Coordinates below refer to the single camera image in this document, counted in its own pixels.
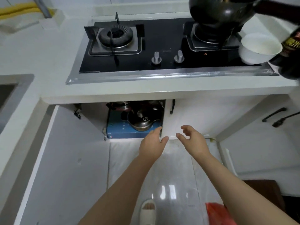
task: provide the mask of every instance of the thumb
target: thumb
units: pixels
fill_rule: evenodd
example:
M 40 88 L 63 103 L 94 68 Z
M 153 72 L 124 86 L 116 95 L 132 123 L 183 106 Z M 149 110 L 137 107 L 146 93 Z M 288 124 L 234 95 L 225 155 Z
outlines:
M 176 133 L 176 137 L 178 138 L 178 140 L 180 140 L 180 142 L 185 146 L 185 144 L 187 143 L 188 139 L 185 138 L 185 136 L 183 136 L 180 133 Z
M 165 148 L 168 140 L 169 140 L 168 136 L 165 136 L 163 139 L 161 139 L 160 143 L 163 145 L 163 148 Z

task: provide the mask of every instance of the black glass cooktop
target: black glass cooktop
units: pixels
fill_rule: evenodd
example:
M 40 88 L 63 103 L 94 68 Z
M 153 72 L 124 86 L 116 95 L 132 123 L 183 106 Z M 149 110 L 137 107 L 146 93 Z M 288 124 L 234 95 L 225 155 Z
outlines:
M 114 56 L 90 56 L 88 53 L 92 44 L 92 40 L 90 40 L 80 73 L 247 66 L 241 61 L 237 49 L 207 52 L 190 50 L 183 35 L 183 25 L 188 21 L 193 21 L 193 19 L 121 21 L 121 24 L 129 27 L 144 25 L 145 37 L 142 39 L 142 52 L 136 55 L 118 55 L 118 65 L 116 65 Z M 105 28 L 111 24 L 116 24 L 116 22 L 96 22 L 95 26 Z M 177 55 L 178 50 L 182 50 L 185 57 L 182 64 L 174 62 L 174 56 Z M 159 56 L 162 58 L 159 66 L 153 66 L 151 62 L 155 52 L 159 52 Z

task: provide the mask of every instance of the white countertop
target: white countertop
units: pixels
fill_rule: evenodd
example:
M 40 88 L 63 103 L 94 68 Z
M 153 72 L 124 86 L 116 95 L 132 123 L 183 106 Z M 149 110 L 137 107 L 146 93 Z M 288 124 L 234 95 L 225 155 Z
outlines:
M 189 13 L 184 12 L 119 17 L 124 20 L 188 16 Z M 111 21 L 114 16 L 99 19 Z M 35 75 L 33 83 L 0 135 L 0 177 L 40 99 L 48 104 L 63 104 L 187 98 L 199 94 L 285 94 L 298 85 L 296 81 L 281 76 L 220 76 L 66 85 L 85 33 L 83 26 L 87 25 L 88 20 L 65 20 L 60 30 L 44 30 L 37 24 L 12 34 L 0 46 L 0 75 Z M 243 33 L 249 31 L 269 33 L 256 17 L 243 28 Z

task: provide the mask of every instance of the person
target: person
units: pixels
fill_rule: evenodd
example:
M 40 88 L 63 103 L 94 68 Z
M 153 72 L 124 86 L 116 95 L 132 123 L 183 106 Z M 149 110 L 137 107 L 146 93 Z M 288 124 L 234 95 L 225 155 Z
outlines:
M 208 149 L 203 135 L 191 126 L 182 126 L 176 137 L 197 161 L 216 188 L 237 225 L 298 224 L 282 210 L 232 174 Z M 139 155 L 118 180 L 103 194 L 80 220 L 79 225 L 129 225 L 143 181 L 163 153 L 168 137 L 159 139 L 162 127 L 152 130 L 141 142 Z M 155 225 L 155 202 L 142 205 L 141 225 Z

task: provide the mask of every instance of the white slipper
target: white slipper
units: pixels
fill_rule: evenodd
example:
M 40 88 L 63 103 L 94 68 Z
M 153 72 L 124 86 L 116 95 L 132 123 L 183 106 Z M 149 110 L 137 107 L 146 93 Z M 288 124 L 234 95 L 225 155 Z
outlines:
M 143 209 L 145 204 L 154 204 L 155 209 Z M 155 225 L 156 221 L 156 204 L 153 199 L 146 200 L 141 206 L 140 225 Z

